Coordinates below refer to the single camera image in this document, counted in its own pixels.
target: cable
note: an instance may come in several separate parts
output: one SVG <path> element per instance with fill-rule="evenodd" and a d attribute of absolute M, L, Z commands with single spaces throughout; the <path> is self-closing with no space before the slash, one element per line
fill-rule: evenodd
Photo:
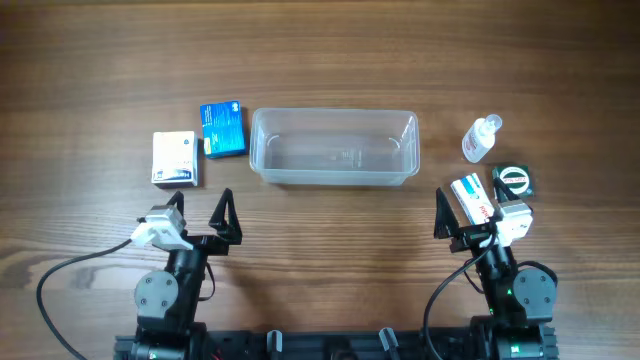
<path fill-rule="evenodd" d="M 213 294 L 216 293 L 216 280 L 213 278 L 213 271 L 211 270 L 211 265 L 207 263 L 207 271 L 209 272 L 209 276 L 211 277 L 211 282 L 213 283 L 213 290 L 211 291 L 211 295 L 199 297 L 198 301 L 207 301 L 213 297 Z"/>
<path fill-rule="evenodd" d="M 436 290 L 433 292 L 433 294 L 431 295 L 431 298 L 429 298 L 429 302 L 427 303 L 427 307 L 424 308 L 424 319 L 422 321 L 423 322 L 422 328 L 424 329 L 424 337 L 425 337 L 425 341 L 427 342 L 427 345 L 429 346 L 429 351 L 431 351 L 431 354 L 433 355 L 433 357 L 435 357 L 435 359 L 443 360 L 440 357 L 440 355 L 438 355 L 438 352 L 436 351 L 435 347 L 433 346 L 433 342 L 431 341 L 431 336 L 429 335 L 429 327 L 428 327 L 428 325 L 429 325 L 429 313 L 431 312 L 431 307 L 433 306 L 433 303 L 436 301 L 436 298 L 438 297 L 438 295 L 440 295 L 440 293 L 444 290 L 444 288 L 447 287 L 447 285 L 449 285 L 449 283 L 451 281 L 453 281 L 453 279 L 458 277 L 463 272 L 467 271 L 470 267 L 475 265 L 478 261 L 480 261 L 480 259 L 482 259 L 485 255 L 487 255 L 487 253 L 489 252 L 489 250 L 493 247 L 493 245 L 495 243 L 496 243 L 496 234 L 492 234 L 491 235 L 491 242 L 489 242 L 489 245 L 484 249 L 482 254 L 480 254 L 478 257 L 474 258 L 473 260 L 469 261 L 468 264 L 465 262 L 465 264 L 462 265 L 462 267 L 460 267 L 458 270 L 454 271 L 453 274 L 449 275 L 448 278 L 444 279 L 442 284 L 440 284 L 436 288 Z"/>
<path fill-rule="evenodd" d="M 471 260 L 473 260 L 473 258 L 467 260 L 464 262 L 465 265 L 467 265 L 469 262 L 471 262 Z M 482 289 L 480 289 L 480 287 L 478 287 L 478 285 L 476 285 L 475 282 L 473 282 L 473 280 L 471 280 L 471 278 L 469 277 L 469 274 L 467 274 L 467 271 L 464 271 L 464 276 L 467 278 L 467 281 L 469 282 L 469 284 L 471 284 L 471 286 L 473 286 L 474 289 L 476 289 L 476 292 L 478 294 L 484 294 L 484 291 Z"/>
<path fill-rule="evenodd" d="M 556 287 L 558 287 L 558 275 L 556 275 L 556 273 L 553 272 L 553 270 L 551 270 L 546 265 L 540 264 L 537 261 L 530 261 L 529 260 L 529 261 L 523 261 L 523 262 L 518 264 L 518 268 L 521 268 L 523 266 L 531 266 L 531 267 L 534 267 L 536 269 L 540 269 L 540 270 L 544 271 L 545 273 L 547 273 L 547 275 L 549 275 L 551 280 L 553 280 L 553 283 L 556 285 Z"/>
<path fill-rule="evenodd" d="M 77 263 L 77 262 L 80 262 L 80 261 L 89 260 L 89 259 L 97 258 L 97 257 L 100 257 L 100 256 L 104 256 L 104 255 L 107 255 L 107 254 L 111 254 L 112 252 L 116 252 L 116 251 L 122 249 L 123 247 L 129 245 L 129 243 L 131 243 L 131 239 L 123 242 L 122 244 L 120 244 L 120 245 L 118 245 L 116 247 L 112 247 L 111 249 L 108 249 L 108 250 L 105 250 L 105 251 L 100 251 L 100 252 L 89 254 L 89 255 L 78 256 L 76 258 L 61 262 L 60 264 L 52 267 L 46 273 L 44 273 L 44 275 L 42 275 L 42 278 L 40 278 L 40 281 L 38 282 L 38 288 L 36 289 L 36 300 L 38 301 L 38 309 L 40 309 L 40 313 L 42 314 L 42 318 L 44 319 L 44 322 L 47 324 L 47 326 L 49 327 L 49 330 L 51 330 L 53 335 L 55 335 L 56 339 L 58 339 L 58 341 L 60 341 L 60 344 L 62 344 L 62 346 L 64 346 L 73 356 L 75 356 L 76 358 L 78 358 L 80 360 L 86 360 L 87 358 L 85 358 L 78 351 L 76 351 L 76 349 L 74 349 L 67 342 L 67 340 L 65 340 L 62 337 L 62 335 L 60 334 L 58 329 L 56 329 L 55 325 L 53 325 L 53 322 L 51 321 L 51 318 L 49 318 L 49 315 L 47 315 L 47 310 L 45 310 L 44 303 L 42 302 L 42 287 L 44 286 L 44 282 L 47 280 L 47 278 L 49 276 L 51 276 L 51 274 L 53 274 L 54 272 L 62 269 L 63 267 L 65 267 L 67 265 L 71 265 L 71 264 L 74 264 L 74 263 Z"/>

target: wood grain surface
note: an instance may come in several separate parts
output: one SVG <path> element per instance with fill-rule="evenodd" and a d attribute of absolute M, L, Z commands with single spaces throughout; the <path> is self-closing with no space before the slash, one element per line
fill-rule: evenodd
<path fill-rule="evenodd" d="M 398 188 L 277 186 L 247 156 L 201 159 L 192 233 L 225 187 L 245 234 L 211 259 L 210 329 L 421 326 L 465 260 L 432 238 L 435 189 L 491 165 L 530 166 L 518 260 L 553 268 L 562 359 L 640 353 L 640 12 L 623 1 L 251 2 L 0 9 L 0 358 L 67 359 L 35 302 L 54 264 L 125 240 L 170 191 L 150 183 L 154 131 L 195 130 L 199 105 L 401 109 L 419 117 L 420 172 Z M 505 123 L 480 164 L 461 138 Z M 53 321 L 110 358 L 136 325 L 133 289 L 166 254 L 129 246 L 47 283 Z M 209 291 L 207 280 L 203 291 Z M 464 278 L 432 325 L 486 314 Z"/>

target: toothpaste box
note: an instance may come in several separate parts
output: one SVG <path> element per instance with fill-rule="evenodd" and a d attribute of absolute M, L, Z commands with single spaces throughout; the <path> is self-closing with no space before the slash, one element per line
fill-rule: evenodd
<path fill-rule="evenodd" d="M 239 101 L 202 105 L 200 117 L 206 157 L 246 154 Z"/>
<path fill-rule="evenodd" d="M 473 173 L 451 183 L 451 189 L 456 194 L 471 224 L 483 224 L 493 215 L 493 205 L 484 191 L 478 175 Z"/>
<path fill-rule="evenodd" d="M 151 183 L 198 186 L 198 138 L 193 131 L 153 133 Z"/>

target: small box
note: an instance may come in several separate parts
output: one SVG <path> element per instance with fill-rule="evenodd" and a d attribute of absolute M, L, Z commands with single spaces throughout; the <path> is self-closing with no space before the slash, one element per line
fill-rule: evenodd
<path fill-rule="evenodd" d="M 533 184 L 529 167 L 525 165 L 498 166 L 491 171 L 493 178 L 500 178 L 505 185 L 521 198 L 533 196 Z M 498 202 L 506 201 L 506 197 L 500 193 L 495 194 Z"/>
<path fill-rule="evenodd" d="M 198 138 L 193 131 L 153 133 L 151 183 L 198 186 Z"/>
<path fill-rule="evenodd" d="M 451 184 L 460 205 L 467 214 L 471 224 L 483 224 L 493 215 L 493 205 L 484 191 L 478 175 L 473 173 Z"/>
<path fill-rule="evenodd" d="M 208 158 L 246 154 L 239 101 L 202 105 L 200 116 Z"/>

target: plastic bottle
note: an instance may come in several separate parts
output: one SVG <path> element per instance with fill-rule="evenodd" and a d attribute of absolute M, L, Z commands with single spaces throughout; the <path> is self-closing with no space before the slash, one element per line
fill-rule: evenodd
<path fill-rule="evenodd" d="M 502 127 L 500 116 L 491 114 L 473 123 L 462 138 L 462 152 L 467 160 L 477 163 L 496 143 L 496 131 Z"/>

